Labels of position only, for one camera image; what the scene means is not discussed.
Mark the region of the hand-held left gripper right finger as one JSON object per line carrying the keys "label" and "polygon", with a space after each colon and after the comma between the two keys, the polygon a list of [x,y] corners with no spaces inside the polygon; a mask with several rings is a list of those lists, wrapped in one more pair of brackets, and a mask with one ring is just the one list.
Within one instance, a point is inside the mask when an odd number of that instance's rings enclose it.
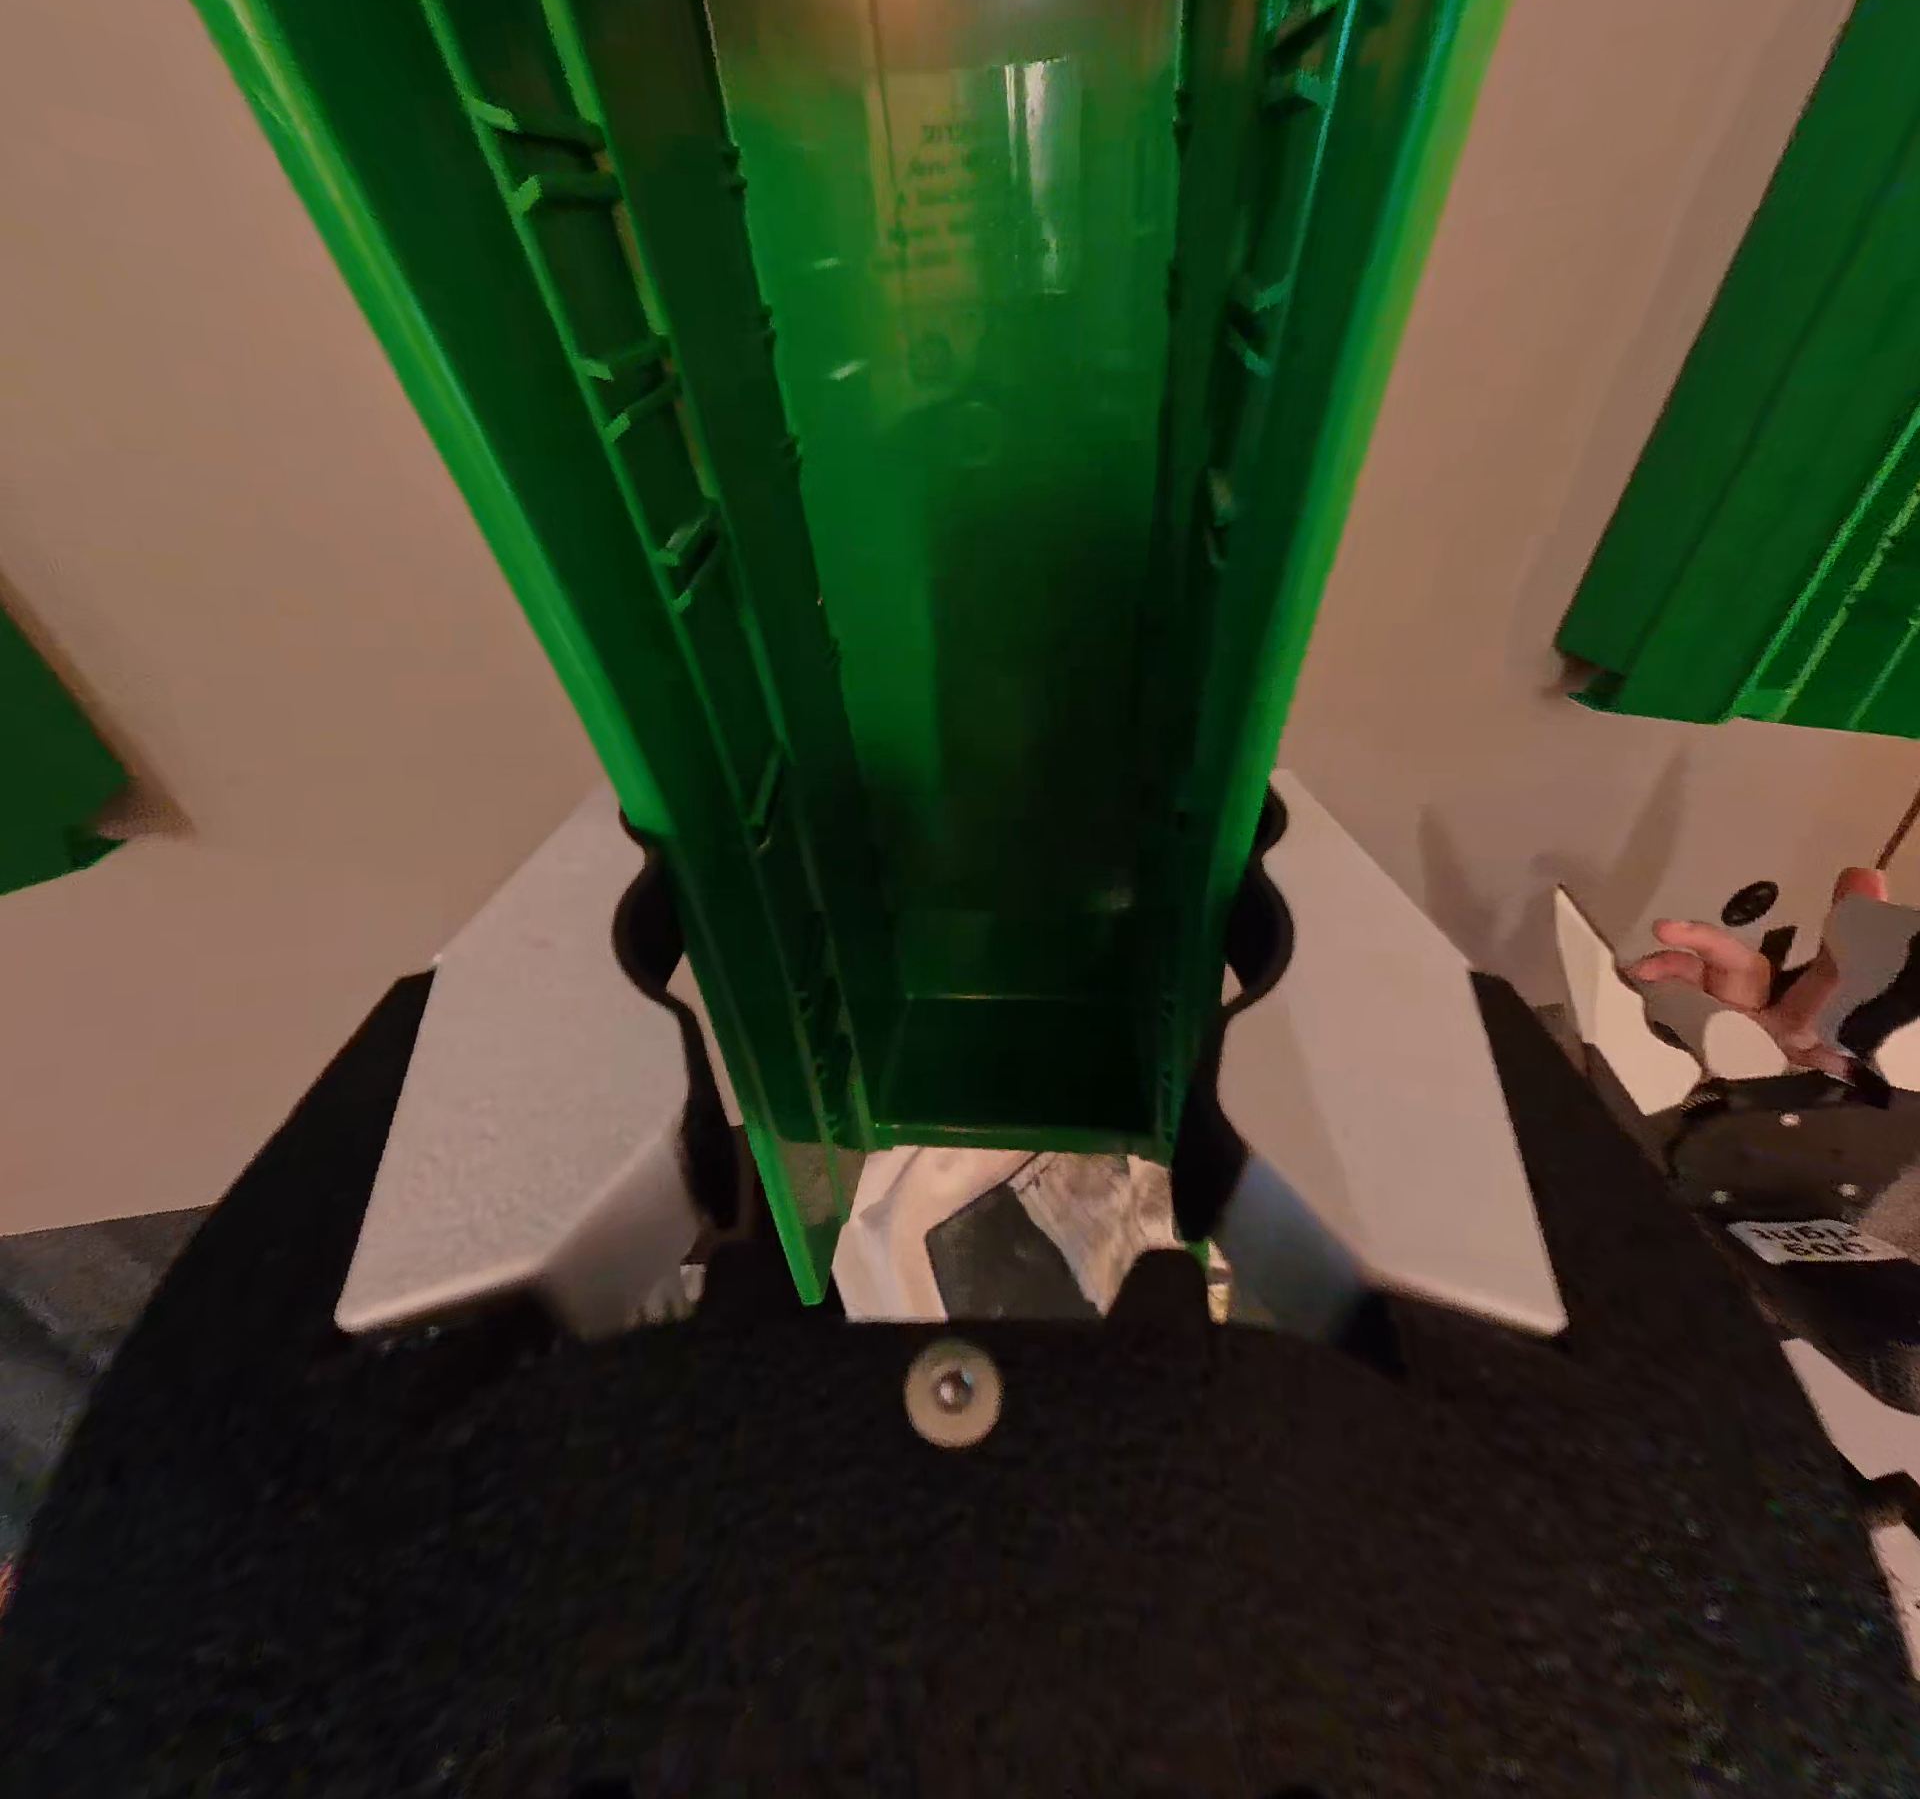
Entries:
{"label": "hand-held left gripper right finger", "polygon": [[1282,1331],[1333,1341],[1388,1292],[1540,1339],[1567,1310],[1475,976],[1293,775],[1272,775],[1187,1095],[1181,1220]]}

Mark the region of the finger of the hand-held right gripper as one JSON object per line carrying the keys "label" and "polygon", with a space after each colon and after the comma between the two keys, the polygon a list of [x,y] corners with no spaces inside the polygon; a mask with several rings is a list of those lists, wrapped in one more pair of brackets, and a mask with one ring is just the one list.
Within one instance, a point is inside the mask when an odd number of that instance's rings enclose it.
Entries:
{"label": "finger of the hand-held right gripper", "polygon": [[1627,976],[1563,886],[1552,889],[1552,940],[1579,1041],[1639,1114],[1678,1108],[1705,1078],[1705,1023],[1719,1003],[1685,981]]}

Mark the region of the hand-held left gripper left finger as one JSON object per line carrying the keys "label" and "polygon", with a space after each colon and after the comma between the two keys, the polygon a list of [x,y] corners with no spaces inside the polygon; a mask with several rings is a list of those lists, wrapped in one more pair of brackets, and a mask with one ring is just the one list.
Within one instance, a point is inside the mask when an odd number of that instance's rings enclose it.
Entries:
{"label": "hand-held left gripper left finger", "polygon": [[436,961],[338,1328],[689,1315],[737,1220],[729,1099],[664,865],[587,795]]}

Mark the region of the green plastic bin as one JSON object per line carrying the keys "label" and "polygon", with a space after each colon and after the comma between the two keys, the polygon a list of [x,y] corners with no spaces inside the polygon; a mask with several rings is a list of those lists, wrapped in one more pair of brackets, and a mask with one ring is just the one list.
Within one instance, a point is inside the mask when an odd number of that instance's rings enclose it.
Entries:
{"label": "green plastic bin", "polygon": [[129,775],[83,706],[2,616],[2,895],[97,865]]}
{"label": "green plastic bin", "polygon": [[1918,735],[1918,0],[1857,0],[1555,638],[1576,702]]}
{"label": "green plastic bin", "polygon": [[854,1162],[1168,1160],[1507,0],[189,0]]}

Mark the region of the person's right hand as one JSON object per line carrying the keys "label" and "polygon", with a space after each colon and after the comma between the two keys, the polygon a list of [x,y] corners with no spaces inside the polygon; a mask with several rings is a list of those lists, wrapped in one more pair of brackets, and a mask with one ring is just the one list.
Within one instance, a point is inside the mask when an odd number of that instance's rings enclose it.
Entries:
{"label": "person's right hand", "polygon": [[1666,983],[1705,994],[1759,1026],[1792,1068],[1845,1081],[1857,1059],[1823,1028],[1850,976],[1845,958],[1835,951],[1835,925],[1850,902],[1886,898],[1884,870],[1855,867],[1837,874],[1823,944],[1786,984],[1776,983],[1759,948],[1735,940],[1719,925],[1687,920],[1656,922],[1661,950],[1632,963],[1625,976],[1639,987]]}

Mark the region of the white patterned clothing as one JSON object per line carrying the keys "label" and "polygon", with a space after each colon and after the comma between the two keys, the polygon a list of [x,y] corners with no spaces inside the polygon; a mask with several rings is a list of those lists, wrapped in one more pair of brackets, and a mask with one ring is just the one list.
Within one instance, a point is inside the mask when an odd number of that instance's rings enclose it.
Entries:
{"label": "white patterned clothing", "polygon": [[852,1321],[1082,1321],[1178,1249],[1170,1177],[1136,1155],[895,1148],[864,1164],[830,1284]]}

